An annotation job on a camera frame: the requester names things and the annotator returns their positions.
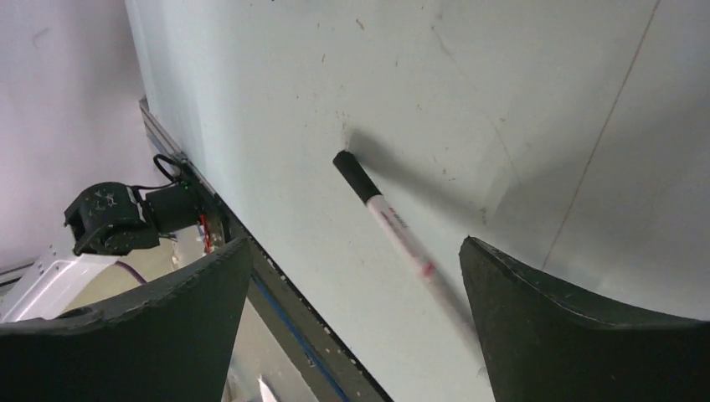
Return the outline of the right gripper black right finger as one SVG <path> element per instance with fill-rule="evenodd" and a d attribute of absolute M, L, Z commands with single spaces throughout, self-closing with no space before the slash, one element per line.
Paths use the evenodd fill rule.
<path fill-rule="evenodd" d="M 459 258 L 496 400 L 708 400 L 708 322 L 601 296 L 474 237 Z"/>

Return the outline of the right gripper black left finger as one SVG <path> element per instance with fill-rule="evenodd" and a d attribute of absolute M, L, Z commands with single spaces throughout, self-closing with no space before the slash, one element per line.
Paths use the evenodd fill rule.
<path fill-rule="evenodd" d="M 221 400 L 252 266 L 233 240 L 54 319 L 4 323 L 2 400 Z"/>

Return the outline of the white whiteboard marker pen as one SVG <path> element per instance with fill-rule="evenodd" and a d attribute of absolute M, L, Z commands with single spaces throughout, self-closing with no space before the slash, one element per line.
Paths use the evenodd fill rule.
<path fill-rule="evenodd" d="M 372 196 L 365 205 L 391 242 L 414 267 L 428 292 L 458 327 L 461 335 L 469 342 L 475 341 L 476 331 L 470 309 L 458 297 L 455 288 L 441 272 L 435 259 L 414 235 L 398 211 L 383 195 Z"/>

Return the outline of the black marker cap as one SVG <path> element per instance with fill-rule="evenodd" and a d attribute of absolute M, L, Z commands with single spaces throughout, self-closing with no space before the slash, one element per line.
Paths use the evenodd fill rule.
<path fill-rule="evenodd" d="M 382 194 L 351 152 L 346 150 L 338 152 L 332 163 L 364 204 L 371 198 Z"/>

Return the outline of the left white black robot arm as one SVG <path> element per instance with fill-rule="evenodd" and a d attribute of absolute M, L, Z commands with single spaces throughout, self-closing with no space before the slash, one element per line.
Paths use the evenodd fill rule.
<path fill-rule="evenodd" d="M 134 250 L 149 250 L 198 225 L 209 241 L 213 194 L 184 161 L 156 155 L 175 173 L 161 186 L 94 184 L 64 211 L 59 235 L 1 298 L 1 321 L 52 319 L 101 272 Z"/>

